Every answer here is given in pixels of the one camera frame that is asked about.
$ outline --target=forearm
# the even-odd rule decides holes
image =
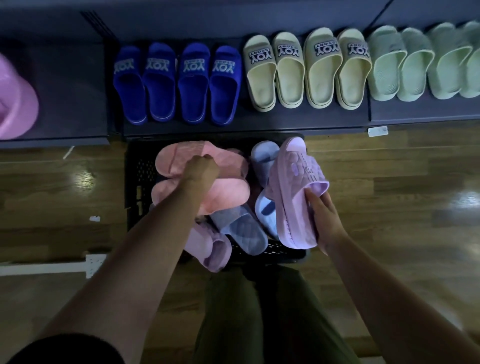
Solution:
[[[326,252],[388,363],[480,363],[475,343],[350,238]]]
[[[194,185],[181,185],[156,206],[41,336],[94,335],[110,342],[129,362],[145,338],[203,195]]]

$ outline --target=left hand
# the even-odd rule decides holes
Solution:
[[[193,183],[206,193],[219,173],[220,168],[211,156],[193,156],[185,165],[181,183]]]

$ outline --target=black sleeve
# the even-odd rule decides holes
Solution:
[[[84,334],[62,334],[32,342],[8,364],[124,364],[119,352],[106,341]]]

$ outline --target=pink object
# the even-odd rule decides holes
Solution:
[[[165,177],[180,177],[185,164],[193,156],[210,155],[220,167],[219,178],[245,177],[248,172],[247,160],[241,155],[217,148],[210,142],[181,142],[170,144],[158,153],[155,167]]]
[[[213,230],[206,222],[194,223],[185,251],[197,258],[209,271],[216,273],[227,265],[232,254],[232,244],[225,235]]]
[[[323,195],[329,182],[300,137],[287,139],[272,168],[265,196],[275,201],[276,229],[282,244],[293,249],[317,245],[313,216],[305,197],[305,188]]]
[[[157,183],[152,188],[152,202],[157,205],[166,199],[179,182],[180,178],[173,178]],[[249,196],[250,186],[244,178],[217,178],[200,204],[198,215],[210,215],[218,210],[240,206],[247,202]]]
[[[0,54],[0,139],[27,132],[38,116],[38,98],[10,61]]]

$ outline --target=black plastic basket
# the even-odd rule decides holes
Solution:
[[[271,140],[281,145],[285,139],[291,136],[303,137],[301,134],[291,133],[255,133],[255,136],[232,137],[217,134],[213,137],[199,137],[197,139],[190,135],[187,140],[207,139],[220,148],[238,149],[247,157],[250,155],[253,146],[262,140]],[[152,203],[151,191],[159,176],[155,169],[155,158],[158,152],[165,146],[185,140],[185,138],[179,137],[169,140],[129,142],[125,157],[125,207],[128,209],[128,230],[148,213]],[[251,182],[255,178],[253,170],[250,168],[247,181]],[[307,256],[306,250],[287,248],[278,240],[269,240],[268,247],[263,253],[251,256],[246,254],[232,239],[230,241],[232,242],[232,255],[229,263],[295,263]]]

